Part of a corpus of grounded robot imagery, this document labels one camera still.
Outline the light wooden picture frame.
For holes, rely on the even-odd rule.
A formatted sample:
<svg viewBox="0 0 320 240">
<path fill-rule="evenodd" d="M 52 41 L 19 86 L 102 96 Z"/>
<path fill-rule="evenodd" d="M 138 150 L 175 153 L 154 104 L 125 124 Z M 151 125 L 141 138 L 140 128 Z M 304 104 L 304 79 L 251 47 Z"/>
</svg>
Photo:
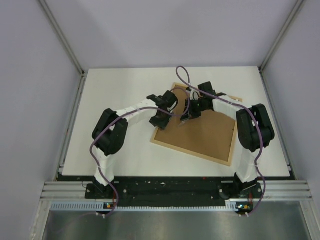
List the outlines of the light wooden picture frame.
<svg viewBox="0 0 320 240">
<path fill-rule="evenodd" d="M 231 166 L 237 140 L 234 119 L 206 110 L 196 119 L 172 117 L 164 130 L 156 128 L 150 142 L 191 156 Z"/>
</svg>

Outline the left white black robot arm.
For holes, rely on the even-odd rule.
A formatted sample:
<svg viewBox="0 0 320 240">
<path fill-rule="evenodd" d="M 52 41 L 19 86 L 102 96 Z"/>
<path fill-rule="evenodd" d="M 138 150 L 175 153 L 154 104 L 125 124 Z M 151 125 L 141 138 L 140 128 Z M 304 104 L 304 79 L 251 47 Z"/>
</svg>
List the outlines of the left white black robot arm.
<svg viewBox="0 0 320 240">
<path fill-rule="evenodd" d="M 111 165 L 114 157 L 125 143 L 128 128 L 142 120 L 160 130 L 164 130 L 174 116 L 173 110 L 179 103 L 176 95 L 166 91 L 164 95 L 149 95 L 146 99 L 133 106 L 121 110 L 110 108 L 103 111 L 96 124 L 89 152 L 97 164 L 93 184 L 102 198 L 109 198 L 114 191 L 110 183 L 114 180 Z"/>
</svg>

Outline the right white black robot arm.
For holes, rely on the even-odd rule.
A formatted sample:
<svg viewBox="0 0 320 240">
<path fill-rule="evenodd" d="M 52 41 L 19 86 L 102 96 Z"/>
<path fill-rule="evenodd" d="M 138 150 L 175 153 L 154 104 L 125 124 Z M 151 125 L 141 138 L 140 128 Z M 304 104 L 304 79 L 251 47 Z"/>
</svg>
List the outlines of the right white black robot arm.
<svg viewBox="0 0 320 240">
<path fill-rule="evenodd" d="M 259 170 L 259 159 L 263 149 L 275 138 L 266 107 L 263 104 L 244 106 L 224 93 L 217 93 L 210 82 L 200 84 L 197 88 L 188 86 L 186 91 L 189 99 L 186 100 L 181 121 L 199 118 L 204 111 L 214 111 L 235 120 L 242 146 L 241 160 L 232 186 L 219 186 L 218 192 L 225 200 L 231 197 L 245 198 L 256 187 L 258 178 L 263 177 Z"/>
</svg>

